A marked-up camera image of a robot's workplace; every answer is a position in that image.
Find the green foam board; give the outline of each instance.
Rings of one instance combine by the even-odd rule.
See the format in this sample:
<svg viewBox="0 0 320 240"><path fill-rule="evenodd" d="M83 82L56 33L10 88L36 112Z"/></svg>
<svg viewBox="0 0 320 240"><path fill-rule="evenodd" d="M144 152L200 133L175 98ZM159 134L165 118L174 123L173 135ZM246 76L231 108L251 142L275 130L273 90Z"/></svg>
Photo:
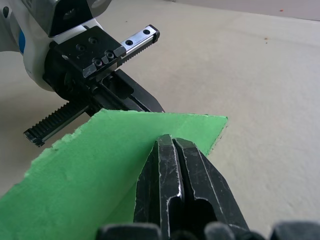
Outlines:
<svg viewBox="0 0 320 240"><path fill-rule="evenodd" d="M0 240L94 240L133 221L136 183L155 140L193 141L206 155L223 116L102 110L35 159L0 199Z"/></svg>

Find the blue label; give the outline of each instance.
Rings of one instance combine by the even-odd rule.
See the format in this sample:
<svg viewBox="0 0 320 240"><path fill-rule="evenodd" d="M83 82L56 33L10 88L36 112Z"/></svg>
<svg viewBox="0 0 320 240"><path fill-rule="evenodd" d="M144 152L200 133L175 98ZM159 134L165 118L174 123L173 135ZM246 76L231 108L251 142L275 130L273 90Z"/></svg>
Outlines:
<svg viewBox="0 0 320 240"><path fill-rule="evenodd" d="M22 32L22 30L20 30L19 48L20 48L20 52L22 54L24 54L24 52L25 52L25 47L26 47L26 37L25 37L24 33Z"/></svg>

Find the screw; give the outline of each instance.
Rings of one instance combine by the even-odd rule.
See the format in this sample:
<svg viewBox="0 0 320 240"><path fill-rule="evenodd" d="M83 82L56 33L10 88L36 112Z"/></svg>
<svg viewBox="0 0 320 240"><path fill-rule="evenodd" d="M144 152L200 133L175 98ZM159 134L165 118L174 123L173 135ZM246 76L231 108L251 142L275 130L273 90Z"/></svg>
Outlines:
<svg viewBox="0 0 320 240"><path fill-rule="evenodd" d="M90 37L90 38L89 38L89 43L91 43L91 44L97 44L97 43L98 43L98 39L95 38L95 37Z"/></svg>
<svg viewBox="0 0 320 240"><path fill-rule="evenodd" d="M106 51L104 54L107 56L108 59L113 59L115 57L115 55L110 51Z"/></svg>
<svg viewBox="0 0 320 240"><path fill-rule="evenodd" d="M96 65L97 67L101 67L102 66L102 61L99 58L95 58L93 60L93 64Z"/></svg>
<svg viewBox="0 0 320 240"><path fill-rule="evenodd" d="M75 46L75 48L80 52L83 52L84 50L86 50L86 46L81 44L78 44L77 46Z"/></svg>

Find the white surface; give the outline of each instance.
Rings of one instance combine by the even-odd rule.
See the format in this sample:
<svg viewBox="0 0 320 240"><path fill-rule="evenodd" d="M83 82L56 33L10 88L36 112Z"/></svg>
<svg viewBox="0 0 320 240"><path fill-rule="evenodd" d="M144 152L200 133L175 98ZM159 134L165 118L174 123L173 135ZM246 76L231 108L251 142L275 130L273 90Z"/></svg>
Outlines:
<svg viewBox="0 0 320 240"><path fill-rule="evenodd" d="M320 20L318 0L174 0L173 2L253 14Z"/></svg>
<svg viewBox="0 0 320 240"><path fill-rule="evenodd" d="M167 112L229 117L209 158L251 229L319 220L318 22L153 0L113 1L98 21L118 41L161 31L122 69ZM18 54L0 53L0 72L1 195L40 152L23 131L64 101L28 79Z"/></svg>

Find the screw hole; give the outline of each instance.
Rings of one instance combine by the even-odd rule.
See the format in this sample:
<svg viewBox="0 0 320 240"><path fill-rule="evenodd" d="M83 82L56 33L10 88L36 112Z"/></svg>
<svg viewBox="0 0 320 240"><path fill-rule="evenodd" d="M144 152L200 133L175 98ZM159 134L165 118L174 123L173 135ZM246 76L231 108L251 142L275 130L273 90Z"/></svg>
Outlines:
<svg viewBox="0 0 320 240"><path fill-rule="evenodd" d="M86 50L86 47L81 44L78 44L77 46L75 46L75 48L80 52L83 52L84 50Z"/></svg>
<svg viewBox="0 0 320 240"><path fill-rule="evenodd" d="M144 33L145 35L149 35L149 34L150 34L150 31L149 31L148 29L145 29L145 30L143 30L143 33Z"/></svg>
<svg viewBox="0 0 320 240"><path fill-rule="evenodd" d="M106 51L104 54L108 59L113 59L115 57L115 55L110 51Z"/></svg>
<svg viewBox="0 0 320 240"><path fill-rule="evenodd" d="M9 7L5 6L2 10L3 16L6 19L9 15Z"/></svg>
<svg viewBox="0 0 320 240"><path fill-rule="evenodd" d="M102 66L102 61L99 58L94 58L92 60L93 64L96 65L97 67L101 67Z"/></svg>
<svg viewBox="0 0 320 240"><path fill-rule="evenodd" d="M91 43L91 44L97 44L97 43L98 43L98 39L95 38L95 37L90 37L90 38L89 38L89 43Z"/></svg>
<svg viewBox="0 0 320 240"><path fill-rule="evenodd" d="M134 42L133 42L133 41L131 41L131 40L127 40L127 41L125 41L125 44L127 44L128 46L131 46L131 45L133 45L133 44L134 44Z"/></svg>

